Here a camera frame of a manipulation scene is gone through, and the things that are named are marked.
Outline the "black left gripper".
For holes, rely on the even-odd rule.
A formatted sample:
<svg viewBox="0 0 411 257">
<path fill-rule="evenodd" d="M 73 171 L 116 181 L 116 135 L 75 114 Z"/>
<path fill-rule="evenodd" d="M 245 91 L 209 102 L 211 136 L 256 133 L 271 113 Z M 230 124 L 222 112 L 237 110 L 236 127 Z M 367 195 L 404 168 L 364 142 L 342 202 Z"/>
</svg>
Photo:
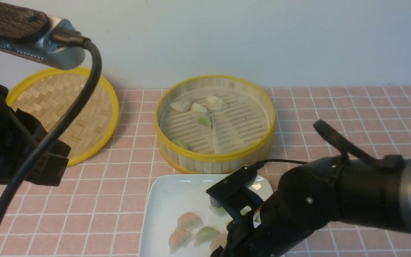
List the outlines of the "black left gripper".
<svg viewBox="0 0 411 257">
<path fill-rule="evenodd" d="M 0 185 L 7 185 L 31 150 L 47 135 L 41 122 L 33 115 L 13 110 L 5 101 L 8 89 L 0 85 Z M 58 186 L 64 175 L 71 148 L 60 140 L 44 153 L 25 178 L 42 186 Z"/>
</svg>

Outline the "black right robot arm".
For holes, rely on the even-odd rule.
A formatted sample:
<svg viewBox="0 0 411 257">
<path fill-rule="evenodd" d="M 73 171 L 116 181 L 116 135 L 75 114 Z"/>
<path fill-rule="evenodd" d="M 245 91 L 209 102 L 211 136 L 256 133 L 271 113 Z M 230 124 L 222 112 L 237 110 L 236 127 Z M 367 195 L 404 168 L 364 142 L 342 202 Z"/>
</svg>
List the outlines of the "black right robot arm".
<svg viewBox="0 0 411 257">
<path fill-rule="evenodd" d="M 263 200 L 249 186 L 266 163 L 243 166 L 207 189 L 211 204 L 232 218 L 225 246 L 212 257 L 280 257 L 330 222 L 411 234 L 411 159 L 302 163 Z"/>
</svg>

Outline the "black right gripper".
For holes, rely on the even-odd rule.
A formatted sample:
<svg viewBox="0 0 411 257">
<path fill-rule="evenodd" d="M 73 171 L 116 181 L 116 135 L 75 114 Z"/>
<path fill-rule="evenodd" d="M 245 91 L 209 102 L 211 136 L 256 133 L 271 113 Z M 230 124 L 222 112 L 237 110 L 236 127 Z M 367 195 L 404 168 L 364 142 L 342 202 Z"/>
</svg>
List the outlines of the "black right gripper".
<svg viewBox="0 0 411 257">
<path fill-rule="evenodd" d="M 227 226 L 227 244 L 212 257 L 279 257 L 331 221 L 341 219 L 341 157 L 325 157 L 285 172 L 277 190 L 245 222 Z"/>
</svg>

